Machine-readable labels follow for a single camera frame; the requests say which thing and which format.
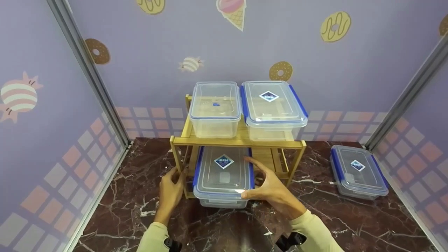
purple wall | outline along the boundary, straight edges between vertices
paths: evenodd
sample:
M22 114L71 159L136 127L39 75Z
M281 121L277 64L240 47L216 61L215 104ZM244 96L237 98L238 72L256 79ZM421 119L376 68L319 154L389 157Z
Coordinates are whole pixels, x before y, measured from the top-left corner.
M218 11L216 0L166 1L152 15L139 7L142 1L69 0L82 36L108 48L110 60L98 69L115 105L166 114L148 113L144 120L151 121L150 129L139 127L136 114L126 116L136 124L130 123L131 137L178 133L175 125L183 118L170 117L168 109L184 109L184 96L197 81L266 80L279 61L293 67L288 82L307 111L317 112L315 123L325 124L330 112L342 113L336 120L341 122L347 112L373 113L371 120L349 122L377 126L375 117L389 111L439 41L439 24L448 9L445 0L248 0L241 31ZM325 42L321 25L339 11L350 16L351 26L340 40ZM179 62L187 57L199 57L204 66L182 72ZM155 125L160 118L163 122ZM325 132L312 127L306 140L370 136L357 133L359 128L347 130L352 126L328 126ZM354 135L344 135L347 131Z
M448 250L448 62L378 146L376 155Z
M121 147L48 4L4 0L0 23L0 251L61 251Z

right hand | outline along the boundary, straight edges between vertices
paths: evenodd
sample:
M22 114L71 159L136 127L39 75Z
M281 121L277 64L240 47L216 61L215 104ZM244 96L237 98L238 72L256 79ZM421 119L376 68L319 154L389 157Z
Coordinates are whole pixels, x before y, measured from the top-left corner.
M266 200L290 220L306 212L305 206L284 186L273 170L252 157L246 156L244 159L261 170L264 182L258 188L241 193L242 199Z

candy illustration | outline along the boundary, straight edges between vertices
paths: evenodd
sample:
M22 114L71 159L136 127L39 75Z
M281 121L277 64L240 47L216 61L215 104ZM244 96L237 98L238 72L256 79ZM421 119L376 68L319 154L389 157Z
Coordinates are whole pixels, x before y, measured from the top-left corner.
M286 61L280 61L269 69L269 78L273 81L288 81L293 74L293 67Z
M224 18L243 31L246 0L216 0L216 7Z
M203 64L203 60L199 59L199 57L197 58L193 58L193 57L186 57L184 59L184 62L179 63L179 65L181 65L179 67L179 69L182 70L182 72L184 71L190 71L190 72L195 72L196 70L198 70L198 68L200 66L204 66Z
M442 19L442 22L440 22L440 26L439 26L440 36L445 36L447 32L448 32L448 15L446 15Z
M165 8L165 0L137 0L137 4L142 11L151 15L159 14Z
M22 80L5 83L0 90L3 101L3 104L0 104L0 111L3 112L0 122L11 119L16 123L18 113L34 109L37 103L36 89L42 87L43 85L37 83L37 76L28 78L26 72L23 72Z
M335 42L345 36L352 20L343 11L335 12L323 21L320 27L320 36L325 42Z

left hand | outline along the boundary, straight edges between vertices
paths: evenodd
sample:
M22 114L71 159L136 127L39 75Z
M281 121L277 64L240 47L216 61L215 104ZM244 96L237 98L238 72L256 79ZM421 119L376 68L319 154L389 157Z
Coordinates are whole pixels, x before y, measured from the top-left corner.
M179 174L176 167L173 167L162 177L162 181L159 184L159 208L155 214L155 222L160 222L165 226L168 225L171 213L177 204L179 204L182 194L184 193L186 177L187 169L184 169L182 173Z

hand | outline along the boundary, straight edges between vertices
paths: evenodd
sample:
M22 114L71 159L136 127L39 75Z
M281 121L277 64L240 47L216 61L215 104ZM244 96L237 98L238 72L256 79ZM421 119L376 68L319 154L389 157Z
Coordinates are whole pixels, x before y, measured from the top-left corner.
M155 214L154 221L160 222L168 226L171 214L182 198L185 188L185 178L187 177L187 169L184 169L179 175L177 168L172 168L167 172L160 181L160 198L159 208Z
M284 186L274 171L252 157L246 156L244 159L261 170L264 182L258 188L241 193L241 198L266 200L289 220L298 218L306 212L305 206Z

